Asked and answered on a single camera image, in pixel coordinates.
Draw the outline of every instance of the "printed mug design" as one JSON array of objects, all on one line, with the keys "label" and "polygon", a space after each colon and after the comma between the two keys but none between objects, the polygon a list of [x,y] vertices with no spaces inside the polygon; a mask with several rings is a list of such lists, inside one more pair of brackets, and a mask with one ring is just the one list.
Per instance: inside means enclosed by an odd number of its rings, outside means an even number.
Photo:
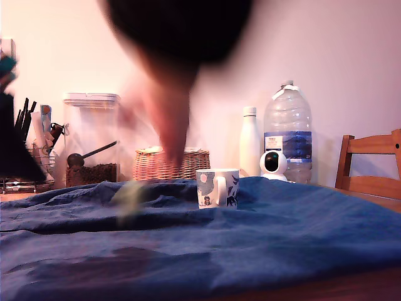
[{"label": "printed mug design", "polygon": [[[232,176],[232,182],[234,183],[234,185],[237,185],[239,182],[239,179],[237,179],[236,177]],[[234,186],[230,186],[228,187],[228,198],[227,198],[227,207],[228,206],[237,206],[238,202],[237,202],[237,189],[235,189],[234,191],[232,191],[232,189],[234,188]]]},{"label": "printed mug design", "polygon": [[[226,198],[226,206],[233,207],[237,206],[237,190],[238,190],[238,182],[239,179],[231,175],[232,177],[232,185],[230,185],[227,189],[227,198]],[[197,192],[198,198],[202,200],[199,203],[199,206],[210,206],[212,205],[212,200],[210,194],[212,194],[214,190],[214,172],[203,172],[198,179],[197,185]]]}]

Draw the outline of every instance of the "wooden table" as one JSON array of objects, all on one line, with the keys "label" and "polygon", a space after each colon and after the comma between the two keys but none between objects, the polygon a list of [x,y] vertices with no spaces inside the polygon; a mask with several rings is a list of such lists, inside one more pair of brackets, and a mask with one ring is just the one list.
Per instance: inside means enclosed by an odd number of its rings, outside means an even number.
[{"label": "wooden table", "polygon": [[17,199],[24,199],[28,196],[34,196],[35,193],[6,193],[0,194],[0,202],[15,201]]},{"label": "wooden table", "polygon": [[[380,198],[362,193],[334,189],[357,196],[401,213],[401,201]],[[26,198],[32,194],[5,194],[1,201]],[[207,301],[398,301],[401,300],[401,267],[388,268],[368,273],[356,273],[329,280],[309,282],[302,285],[272,291],[247,292]]]}]

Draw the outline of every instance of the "camera lens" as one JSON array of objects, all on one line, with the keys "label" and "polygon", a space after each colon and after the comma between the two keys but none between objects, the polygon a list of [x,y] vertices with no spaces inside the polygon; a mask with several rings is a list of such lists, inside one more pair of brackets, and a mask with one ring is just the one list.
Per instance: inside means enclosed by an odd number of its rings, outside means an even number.
[{"label": "camera lens", "polygon": [[264,166],[269,172],[274,172],[278,169],[278,153],[270,152],[264,158]]}]

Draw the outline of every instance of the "bottle cap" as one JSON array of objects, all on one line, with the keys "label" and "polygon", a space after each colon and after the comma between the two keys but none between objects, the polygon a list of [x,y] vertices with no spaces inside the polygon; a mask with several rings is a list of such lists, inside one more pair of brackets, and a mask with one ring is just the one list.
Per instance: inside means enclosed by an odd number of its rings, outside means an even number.
[{"label": "bottle cap", "polygon": [[282,83],[281,86],[286,86],[286,85],[294,85],[294,81],[293,80],[287,80],[286,82]]},{"label": "bottle cap", "polygon": [[256,116],[256,107],[244,107],[245,116]]}]

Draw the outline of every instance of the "mug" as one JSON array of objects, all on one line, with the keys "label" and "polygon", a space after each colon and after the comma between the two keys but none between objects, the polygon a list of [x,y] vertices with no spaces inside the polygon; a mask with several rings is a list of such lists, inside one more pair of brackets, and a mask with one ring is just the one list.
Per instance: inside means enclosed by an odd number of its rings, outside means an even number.
[{"label": "mug", "polygon": [[198,169],[196,184],[199,209],[237,209],[238,169]]}]

